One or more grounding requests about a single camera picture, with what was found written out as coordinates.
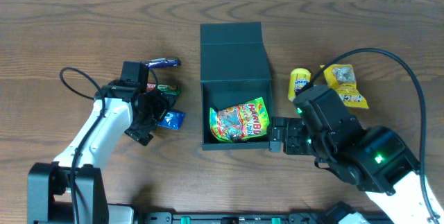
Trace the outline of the blue Oreo cookie pack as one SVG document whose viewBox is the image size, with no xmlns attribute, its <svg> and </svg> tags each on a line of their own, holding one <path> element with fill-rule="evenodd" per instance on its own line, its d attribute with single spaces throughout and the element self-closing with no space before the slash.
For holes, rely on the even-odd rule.
<svg viewBox="0 0 444 224">
<path fill-rule="evenodd" d="M 179 130 L 184 119 L 185 119 L 184 112 L 171 110 L 167 112 L 163 120 L 161 120 L 157 125 L 161 128 Z"/>
</svg>

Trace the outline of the yellow Hacks candy bag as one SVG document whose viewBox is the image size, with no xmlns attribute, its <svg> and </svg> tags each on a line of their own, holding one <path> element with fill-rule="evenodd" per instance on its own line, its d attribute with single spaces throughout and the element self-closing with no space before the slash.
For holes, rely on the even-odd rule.
<svg viewBox="0 0 444 224">
<path fill-rule="evenodd" d="M 347 107 L 368 109 L 367 100 L 357 89 L 357 81 L 351 64 L 332 64 L 323 71 L 327 86 L 337 92 Z"/>
</svg>

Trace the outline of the red green KitKat Milo bar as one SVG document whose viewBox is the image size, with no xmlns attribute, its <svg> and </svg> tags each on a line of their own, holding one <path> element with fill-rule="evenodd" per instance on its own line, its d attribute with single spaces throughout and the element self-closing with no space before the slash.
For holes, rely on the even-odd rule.
<svg viewBox="0 0 444 224">
<path fill-rule="evenodd" d="M 163 85 L 163 84 L 155 84 L 155 83 L 148 83 L 146 90 L 152 91 L 154 89 L 160 90 L 162 93 L 172 95 L 172 96 L 179 96 L 181 94 L 181 88 L 178 85 Z"/>
</svg>

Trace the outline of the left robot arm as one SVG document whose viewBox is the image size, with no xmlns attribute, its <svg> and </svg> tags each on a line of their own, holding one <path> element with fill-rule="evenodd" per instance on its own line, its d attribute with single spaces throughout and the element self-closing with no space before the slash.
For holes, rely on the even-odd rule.
<svg viewBox="0 0 444 224">
<path fill-rule="evenodd" d="M 146 146 L 176 97 L 158 88 L 105 85 L 74 140 L 28 173 L 28 223 L 136 223 L 128 205 L 107 202 L 102 172 L 122 135 Z"/>
</svg>

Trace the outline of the green Haribo gummy bag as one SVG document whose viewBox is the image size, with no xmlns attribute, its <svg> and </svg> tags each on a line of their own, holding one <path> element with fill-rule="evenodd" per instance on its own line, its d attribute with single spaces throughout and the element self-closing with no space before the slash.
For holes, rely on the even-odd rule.
<svg viewBox="0 0 444 224">
<path fill-rule="evenodd" d="M 270 118 L 262 97 L 223 110 L 212 107 L 210 130 L 220 142 L 237 143 L 262 137 L 267 133 Z"/>
</svg>

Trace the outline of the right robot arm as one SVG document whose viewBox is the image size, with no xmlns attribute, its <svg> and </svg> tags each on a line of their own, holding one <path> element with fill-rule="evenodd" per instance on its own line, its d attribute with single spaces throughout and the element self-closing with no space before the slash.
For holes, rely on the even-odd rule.
<svg viewBox="0 0 444 224">
<path fill-rule="evenodd" d="M 293 103 L 297 118 L 271 119 L 271 151 L 313 156 L 317 168 L 365 192 L 393 223 L 443 222 L 420 162 L 397 133 L 363 128 L 326 85 L 305 90 Z"/>
</svg>

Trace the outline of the blue foil chocolate bar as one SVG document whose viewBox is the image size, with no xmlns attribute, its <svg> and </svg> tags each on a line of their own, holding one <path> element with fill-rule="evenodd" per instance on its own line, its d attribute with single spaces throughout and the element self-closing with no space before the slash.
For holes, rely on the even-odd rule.
<svg viewBox="0 0 444 224">
<path fill-rule="evenodd" d="M 152 60 L 142 61 L 150 69 L 163 69 L 169 67 L 179 67 L 181 60 L 179 58 L 156 58 Z"/>
</svg>

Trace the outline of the yellow Mentos gum bottle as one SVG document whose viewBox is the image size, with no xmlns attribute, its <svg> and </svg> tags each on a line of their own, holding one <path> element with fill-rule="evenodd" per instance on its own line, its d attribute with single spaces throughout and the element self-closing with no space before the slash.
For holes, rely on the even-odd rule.
<svg viewBox="0 0 444 224">
<path fill-rule="evenodd" d="M 288 99 L 292 102 L 297 93 L 310 81 L 311 72 L 305 68 L 295 68 L 290 73 Z"/>
</svg>

